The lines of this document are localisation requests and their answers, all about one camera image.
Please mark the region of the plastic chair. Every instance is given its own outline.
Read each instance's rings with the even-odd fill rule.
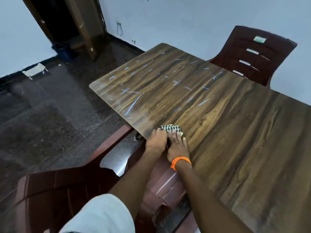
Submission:
[[[113,170],[100,168],[103,157],[133,131],[122,126],[81,167],[30,174],[18,182],[17,232],[57,233],[91,198],[107,193],[120,179]],[[130,156],[126,171],[142,156],[145,144]],[[180,176],[162,156],[154,168],[135,220],[136,232],[155,232],[155,225],[185,195]]]
[[[296,46],[297,43],[273,33],[235,26],[222,50],[210,62],[270,86],[273,73]]]

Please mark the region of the white wall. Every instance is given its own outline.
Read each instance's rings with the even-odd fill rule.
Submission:
[[[0,0],[0,78],[56,55],[22,0]]]
[[[311,0],[99,0],[107,30],[142,50],[168,43],[208,60],[235,25],[289,38],[296,49],[275,72],[271,88],[311,105]]]

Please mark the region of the wooden table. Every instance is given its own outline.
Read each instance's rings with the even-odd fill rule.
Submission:
[[[311,107],[167,44],[90,85],[144,137],[180,125],[195,171],[254,232],[311,231]]]

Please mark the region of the white label on chair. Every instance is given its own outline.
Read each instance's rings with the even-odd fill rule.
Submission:
[[[251,65],[250,63],[247,63],[246,61],[239,60],[239,62],[241,62],[242,64],[245,64],[245,65],[248,65],[248,66]]]
[[[267,39],[262,38],[262,37],[260,37],[260,36],[256,36],[256,37],[254,38],[254,41],[257,42],[257,43],[264,43],[266,40],[267,40]]]
[[[236,74],[239,74],[241,76],[244,76],[244,74],[240,73],[239,71],[236,71],[236,70],[232,70],[232,72],[236,73]]]
[[[249,52],[251,52],[251,53],[254,53],[254,54],[256,54],[256,55],[258,55],[259,54],[259,52],[258,51],[255,51],[255,50],[252,50],[252,49],[246,49],[247,51],[249,51]]]

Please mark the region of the tiled floor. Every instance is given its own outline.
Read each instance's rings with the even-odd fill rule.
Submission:
[[[141,54],[110,39],[96,62],[85,49],[71,63],[57,58],[30,80],[23,74],[0,82],[0,226],[14,232],[18,180],[33,172],[83,165],[125,121],[89,84]],[[130,134],[101,166],[121,175],[138,142]],[[164,221],[165,232],[169,232]]]

